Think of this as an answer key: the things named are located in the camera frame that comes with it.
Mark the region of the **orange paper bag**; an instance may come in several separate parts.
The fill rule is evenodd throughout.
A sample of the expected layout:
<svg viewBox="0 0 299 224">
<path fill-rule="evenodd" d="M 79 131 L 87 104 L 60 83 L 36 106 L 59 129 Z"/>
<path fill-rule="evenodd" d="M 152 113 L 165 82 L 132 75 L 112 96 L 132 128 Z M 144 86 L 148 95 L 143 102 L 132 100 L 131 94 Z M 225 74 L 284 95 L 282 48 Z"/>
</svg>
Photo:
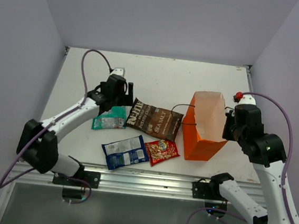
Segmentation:
<svg viewBox="0 0 299 224">
<path fill-rule="evenodd" d="M 220 92 L 197 91 L 181 122 L 184 159 L 209 161 L 227 143 L 223 139 L 226 102 Z"/>
</svg>

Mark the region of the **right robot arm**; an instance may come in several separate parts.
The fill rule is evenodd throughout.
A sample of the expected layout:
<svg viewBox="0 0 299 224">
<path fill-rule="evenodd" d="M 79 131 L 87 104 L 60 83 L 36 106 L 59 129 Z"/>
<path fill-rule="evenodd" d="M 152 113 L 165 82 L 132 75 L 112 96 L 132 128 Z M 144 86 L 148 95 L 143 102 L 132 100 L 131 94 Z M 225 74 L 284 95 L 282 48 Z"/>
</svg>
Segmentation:
<svg viewBox="0 0 299 224">
<path fill-rule="evenodd" d="M 266 134 L 260 109 L 253 104 L 240 104 L 226 113 L 223 131 L 226 140 L 236 141 L 248 156 L 257 173 L 266 207 L 256 203 L 229 173 L 210 178 L 208 191 L 212 198 L 228 200 L 248 224 L 299 224 L 295 206 L 286 207 L 291 199 L 287 177 L 284 145 L 275 134 Z"/>
</svg>

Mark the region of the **blue snack packet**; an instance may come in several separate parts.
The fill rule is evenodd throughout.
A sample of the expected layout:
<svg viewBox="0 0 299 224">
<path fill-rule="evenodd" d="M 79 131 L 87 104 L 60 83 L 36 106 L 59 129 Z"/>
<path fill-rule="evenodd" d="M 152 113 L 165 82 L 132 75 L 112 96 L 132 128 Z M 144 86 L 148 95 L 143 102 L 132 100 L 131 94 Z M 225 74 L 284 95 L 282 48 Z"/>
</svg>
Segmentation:
<svg viewBox="0 0 299 224">
<path fill-rule="evenodd" d="M 101 146 L 108 170 L 149 162 L 142 135 Z"/>
</svg>

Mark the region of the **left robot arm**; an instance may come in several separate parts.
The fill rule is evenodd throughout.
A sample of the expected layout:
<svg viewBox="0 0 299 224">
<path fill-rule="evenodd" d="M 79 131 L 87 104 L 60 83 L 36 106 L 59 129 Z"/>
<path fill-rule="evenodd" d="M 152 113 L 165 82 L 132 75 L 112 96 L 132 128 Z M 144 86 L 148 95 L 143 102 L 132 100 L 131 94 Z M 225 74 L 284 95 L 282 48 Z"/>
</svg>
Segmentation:
<svg viewBox="0 0 299 224">
<path fill-rule="evenodd" d="M 76 159 L 59 153 L 59 142 L 86 121 L 96 118 L 114 106 L 133 104 L 133 83 L 118 74 L 111 74 L 75 105 L 60 114 L 43 120 L 29 120 L 23 129 L 17 156 L 39 173 L 49 171 L 65 175 L 69 184 L 82 183 L 83 166 Z"/>
</svg>

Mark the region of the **brown potato chips bag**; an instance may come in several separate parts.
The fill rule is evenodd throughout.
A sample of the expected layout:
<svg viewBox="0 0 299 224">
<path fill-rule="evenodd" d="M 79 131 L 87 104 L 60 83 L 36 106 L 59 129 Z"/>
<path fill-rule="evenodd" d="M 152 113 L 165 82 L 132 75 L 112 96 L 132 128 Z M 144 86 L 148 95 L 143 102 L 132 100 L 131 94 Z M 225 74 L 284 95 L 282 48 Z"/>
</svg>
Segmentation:
<svg viewBox="0 0 299 224">
<path fill-rule="evenodd" d="M 175 142 L 183 117 L 181 113 L 145 104 L 136 98 L 124 125 L 151 137 Z"/>
</svg>

